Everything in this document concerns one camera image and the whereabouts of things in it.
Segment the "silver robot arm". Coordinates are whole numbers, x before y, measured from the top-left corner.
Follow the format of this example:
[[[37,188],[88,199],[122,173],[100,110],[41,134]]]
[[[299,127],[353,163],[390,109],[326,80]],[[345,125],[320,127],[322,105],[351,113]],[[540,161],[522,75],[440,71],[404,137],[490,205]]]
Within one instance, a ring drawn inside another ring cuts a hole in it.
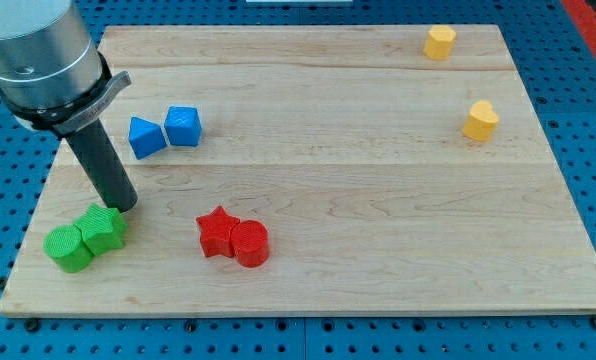
[[[108,77],[74,1],[0,0],[0,92],[23,127],[64,121]]]

